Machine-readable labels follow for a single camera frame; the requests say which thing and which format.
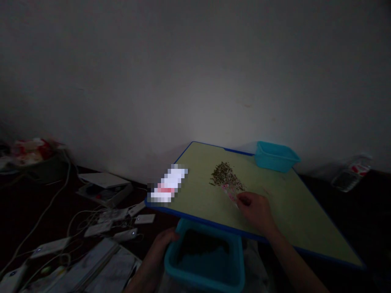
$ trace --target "power cord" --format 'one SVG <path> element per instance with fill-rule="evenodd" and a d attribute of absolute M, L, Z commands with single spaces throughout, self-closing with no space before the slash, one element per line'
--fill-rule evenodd
<path fill-rule="evenodd" d="M 68 156 L 66 155 L 65 151 L 64 152 L 64 156 L 68 162 L 68 172 L 67 172 L 67 175 L 66 175 L 66 180 L 65 180 L 65 184 L 60 188 L 59 191 L 57 191 L 57 193 L 53 196 L 53 198 L 51 199 L 49 205 L 47 206 L 47 208 L 43 211 L 43 213 L 41 214 L 41 216 L 39 217 L 38 221 L 36 222 L 36 224 L 34 225 L 33 229 L 30 231 L 30 233 L 27 234 L 27 236 L 23 239 L 23 241 L 19 244 L 19 246 L 17 247 L 17 249 L 15 250 L 15 253 L 13 254 L 11 260 L 7 263 L 7 265 L 1 270 L 0 272 L 0 276 L 4 273 L 4 271 L 7 269 L 7 267 L 15 260 L 15 258 L 17 257 L 18 255 L 18 252 L 20 250 L 20 248 L 22 247 L 22 245 L 26 242 L 26 240 L 32 235 L 32 233 L 35 231 L 35 229 L 38 227 L 39 223 L 41 222 L 42 218 L 44 217 L 45 213 L 49 210 L 49 208 L 52 206 L 54 200 L 56 199 L 56 197 L 58 196 L 58 194 L 67 186 L 68 184 L 68 181 L 69 181 L 69 174 L 70 174 L 70 166 L 71 166 L 71 163 L 68 159 Z"/>

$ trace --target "dark floor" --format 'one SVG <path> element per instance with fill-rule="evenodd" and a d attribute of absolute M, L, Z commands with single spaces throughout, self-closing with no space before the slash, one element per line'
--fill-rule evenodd
<path fill-rule="evenodd" d="M 14 178 L 15 176 L 0 176 L 0 186 L 4 186 Z M 373 282 L 374 276 L 376 279 L 380 277 L 382 280 L 384 274 L 391 271 L 390 259 L 386 257 L 388 251 L 390 251 L 390 232 L 387 226 L 391 223 L 390 177 L 372 171 L 359 186 L 348 194 L 332 189 L 328 183 L 321 180 L 305 176 L 302 179 L 363 259 L 367 265 L 367 270 L 348 268 L 313 256 L 303 255 L 304 259 L 331 292 L 377 292 L 378 289 Z M 62 181 L 49 186 L 41 186 L 23 178 L 10 187 L 0 187 L 2 199 L 0 227 L 4 239 L 0 268 L 6 265 L 16 247 L 30 232 L 53 195 L 63 184 Z M 33 250 L 42 243 L 66 237 L 69 222 L 78 211 L 93 210 L 98 206 L 75 193 L 82 185 L 78 181 L 74 169 L 72 169 L 69 184 L 55 199 L 52 207 L 45 214 L 35 232 L 22 246 L 19 253 Z M 137 183 L 134 185 L 135 187 L 145 188 L 145 186 Z M 118 208 L 139 203 L 145 198 L 146 194 L 145 190 L 135 188 L 134 192 L 121 202 Z M 149 213 L 156 214 L 156 218 L 153 224 L 139 226 L 139 233 L 144 234 L 144 239 L 141 242 L 127 242 L 124 245 L 141 259 L 145 257 L 156 235 L 164 229 L 176 226 L 179 220 L 177 217 L 147 208 L 141 212 L 141 214 Z M 86 217 L 87 214 L 76 218 L 71 233 L 76 232 L 77 224 Z M 110 235 L 121 230 L 123 229 L 113 229 L 110 231 Z M 99 238 L 83 238 L 82 234 L 78 238 L 80 239 L 79 242 L 67 248 L 68 251 L 72 251 L 83 241 L 83 246 L 71 253 L 72 259 L 75 261 L 99 242 Z M 259 252 L 262 259 L 273 269 L 278 291 L 292 291 L 287 277 L 278 264 L 270 246 L 260 243 Z M 18 268 L 27 257 L 28 254 L 17 258 L 6 271 Z M 29 262 L 26 277 L 31 276 L 50 258 L 51 256 L 42 257 Z"/>

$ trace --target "white wall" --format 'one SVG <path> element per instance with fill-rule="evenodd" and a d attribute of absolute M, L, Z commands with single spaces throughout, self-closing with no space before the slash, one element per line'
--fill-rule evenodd
<path fill-rule="evenodd" d="M 286 144 L 299 172 L 391 172 L 390 12 L 380 1 L 6 1 L 1 126 L 143 183 L 192 141 Z"/>

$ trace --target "plastic bottle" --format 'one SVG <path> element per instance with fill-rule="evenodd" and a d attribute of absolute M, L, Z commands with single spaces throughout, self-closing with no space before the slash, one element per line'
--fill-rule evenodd
<path fill-rule="evenodd" d="M 371 158 L 359 157 L 353 161 L 348 167 L 344 168 L 334 179 L 331 185 L 342 192 L 352 190 L 361 179 L 371 170 Z"/>

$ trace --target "electronic device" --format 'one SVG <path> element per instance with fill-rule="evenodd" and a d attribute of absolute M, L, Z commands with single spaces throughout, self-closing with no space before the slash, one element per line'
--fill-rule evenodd
<path fill-rule="evenodd" d="M 79 178 L 91 182 L 105 189 L 126 185 L 130 182 L 110 173 L 85 173 L 79 174 Z"/>
<path fill-rule="evenodd" d="M 20 285 L 20 281 L 23 278 L 24 272 L 27 266 L 23 264 L 20 268 L 8 272 L 4 275 L 0 283 L 0 292 L 2 293 L 14 293 Z"/>
<path fill-rule="evenodd" d="M 84 237 L 89 237 L 89 236 L 101 234 L 104 232 L 108 232 L 111 230 L 112 225 L 113 225 L 113 222 L 108 221 L 108 222 L 104 222 L 101 224 L 90 226 L 90 227 L 88 227 L 88 229 L 84 233 Z"/>
<path fill-rule="evenodd" d="M 134 208 L 131 208 L 128 213 L 131 217 L 134 217 L 137 215 L 143 208 L 145 208 L 145 202 L 142 201 L 138 205 L 136 205 Z"/>
<path fill-rule="evenodd" d="M 52 241 L 49 243 L 42 244 L 33 252 L 30 258 L 37 258 L 47 254 L 52 254 L 53 252 L 63 250 L 70 240 L 70 237 Z"/>
<path fill-rule="evenodd" d="M 99 215 L 98 223 L 103 223 L 107 221 L 120 221 L 126 218 L 128 208 L 120 210 L 108 210 Z"/>
<path fill-rule="evenodd" d="M 134 224 L 150 224 L 155 220 L 155 214 L 138 215 Z"/>
<path fill-rule="evenodd" d="M 113 236 L 113 239 L 117 242 L 124 242 L 128 240 L 135 239 L 137 237 L 137 228 L 119 232 Z"/>

